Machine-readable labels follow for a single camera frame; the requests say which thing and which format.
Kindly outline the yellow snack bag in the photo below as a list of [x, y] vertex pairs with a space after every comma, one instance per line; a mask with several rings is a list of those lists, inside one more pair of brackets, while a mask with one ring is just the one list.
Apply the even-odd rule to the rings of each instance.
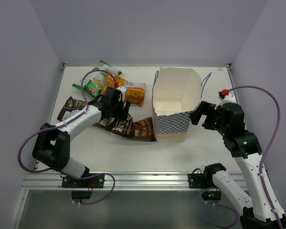
[[126, 100], [132, 104], [142, 106], [145, 99], [145, 83], [132, 83], [126, 79], [114, 75], [115, 80], [109, 75], [106, 76], [106, 84], [104, 85], [101, 94], [104, 94], [108, 87], [114, 87], [114, 83], [118, 83], [118, 86], [124, 86], [127, 88]]

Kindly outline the dark brown snack bag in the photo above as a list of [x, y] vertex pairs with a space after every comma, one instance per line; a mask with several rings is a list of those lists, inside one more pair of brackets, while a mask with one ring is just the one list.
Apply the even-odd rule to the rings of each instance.
[[[86, 102], [79, 99], [69, 97], [58, 114], [57, 120], [59, 122], [65, 121], [66, 119], [74, 116], [80, 112], [86, 106]], [[95, 127], [105, 128], [113, 122], [113, 118], [103, 119], [98, 123], [93, 124]]]
[[153, 121], [151, 117], [134, 121], [133, 117], [128, 114], [126, 120], [108, 120], [107, 124], [105, 125], [105, 130], [135, 141], [156, 141], [153, 133]]

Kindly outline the green Chuba chips bag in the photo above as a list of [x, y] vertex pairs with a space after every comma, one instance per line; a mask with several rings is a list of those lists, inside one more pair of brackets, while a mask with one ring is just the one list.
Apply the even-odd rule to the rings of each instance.
[[93, 68], [93, 73], [89, 74], [83, 81], [83, 89], [93, 98], [99, 96], [107, 81], [117, 81], [122, 72], [108, 63], [100, 60], [99, 64]]

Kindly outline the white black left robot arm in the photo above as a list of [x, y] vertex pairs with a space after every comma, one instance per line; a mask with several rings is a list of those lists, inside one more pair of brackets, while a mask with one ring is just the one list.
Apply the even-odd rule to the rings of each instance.
[[88, 102], [70, 118], [56, 125], [44, 124], [36, 139], [32, 156], [50, 169], [72, 177], [78, 187], [90, 181], [88, 168], [70, 156], [72, 140], [86, 128], [103, 119], [125, 120], [131, 103], [126, 101], [128, 89], [109, 87], [104, 95]]

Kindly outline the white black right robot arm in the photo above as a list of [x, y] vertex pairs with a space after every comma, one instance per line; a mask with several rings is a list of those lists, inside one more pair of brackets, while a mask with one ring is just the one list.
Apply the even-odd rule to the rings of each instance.
[[249, 192], [245, 193], [220, 163], [205, 167], [204, 184], [223, 191], [237, 210], [242, 228], [286, 229], [286, 213], [275, 197], [266, 170], [260, 165], [262, 150], [256, 135], [245, 128], [241, 106], [237, 103], [216, 106], [202, 101], [190, 114], [192, 124], [197, 125], [203, 115], [206, 119], [202, 126], [221, 134]]

